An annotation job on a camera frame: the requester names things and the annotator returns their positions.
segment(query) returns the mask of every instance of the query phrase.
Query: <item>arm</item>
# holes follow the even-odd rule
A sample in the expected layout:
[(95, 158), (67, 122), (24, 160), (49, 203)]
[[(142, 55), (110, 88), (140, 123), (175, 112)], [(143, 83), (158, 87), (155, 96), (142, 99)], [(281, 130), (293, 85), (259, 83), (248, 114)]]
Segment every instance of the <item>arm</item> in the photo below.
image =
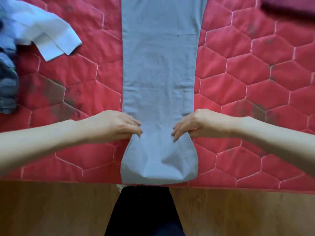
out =
[(242, 138), (315, 177), (315, 135), (208, 109), (198, 109), (176, 124), (172, 133), (174, 140), (186, 131), (192, 138)]
[(81, 121), (67, 120), (44, 127), (0, 134), (0, 177), (9, 170), (50, 153), (82, 143), (105, 143), (141, 135), (140, 122), (116, 111)]

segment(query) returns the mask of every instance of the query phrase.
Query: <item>wooden floor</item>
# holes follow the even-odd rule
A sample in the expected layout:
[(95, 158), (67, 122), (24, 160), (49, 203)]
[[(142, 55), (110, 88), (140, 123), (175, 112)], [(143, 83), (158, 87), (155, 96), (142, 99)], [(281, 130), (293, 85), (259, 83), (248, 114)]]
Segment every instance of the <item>wooden floor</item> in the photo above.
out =
[[(315, 195), (171, 189), (187, 236), (314, 236)], [(103, 236), (116, 185), (0, 182), (0, 235)]]

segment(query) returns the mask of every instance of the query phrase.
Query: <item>maroon fabric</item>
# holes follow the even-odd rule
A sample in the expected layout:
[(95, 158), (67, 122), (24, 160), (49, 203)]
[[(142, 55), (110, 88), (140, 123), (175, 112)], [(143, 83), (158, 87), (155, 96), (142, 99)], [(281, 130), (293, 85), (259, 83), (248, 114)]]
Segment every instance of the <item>maroon fabric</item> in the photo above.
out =
[(262, 8), (275, 14), (315, 18), (315, 0), (262, 0)]

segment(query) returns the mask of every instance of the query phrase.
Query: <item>red quilted mat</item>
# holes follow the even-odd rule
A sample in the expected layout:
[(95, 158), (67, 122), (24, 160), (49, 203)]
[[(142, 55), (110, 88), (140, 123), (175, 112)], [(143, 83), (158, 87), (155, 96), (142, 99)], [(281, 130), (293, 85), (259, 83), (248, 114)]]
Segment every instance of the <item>red quilted mat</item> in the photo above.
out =
[[(45, 62), (35, 46), (19, 49), (18, 110), (0, 130), (80, 120), (121, 111), (120, 0), (25, 0), (67, 21), (83, 45)], [(258, 0), (209, 0), (200, 35), (195, 109), (252, 116), (315, 132), (315, 28), (267, 17)], [(195, 139), (199, 175), (180, 185), (315, 192), (315, 180), (241, 139)], [(128, 142), (82, 145), (6, 176), (35, 181), (121, 183)]]

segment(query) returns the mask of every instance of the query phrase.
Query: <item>white fabric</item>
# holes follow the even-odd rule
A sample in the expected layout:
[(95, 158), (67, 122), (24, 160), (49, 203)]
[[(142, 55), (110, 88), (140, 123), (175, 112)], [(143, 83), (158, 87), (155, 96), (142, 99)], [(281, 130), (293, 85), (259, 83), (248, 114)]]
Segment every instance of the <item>white fabric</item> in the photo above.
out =
[(46, 61), (71, 52), (82, 44), (71, 26), (57, 15), (20, 0), (8, 0), (15, 21), (15, 43), (35, 43)]

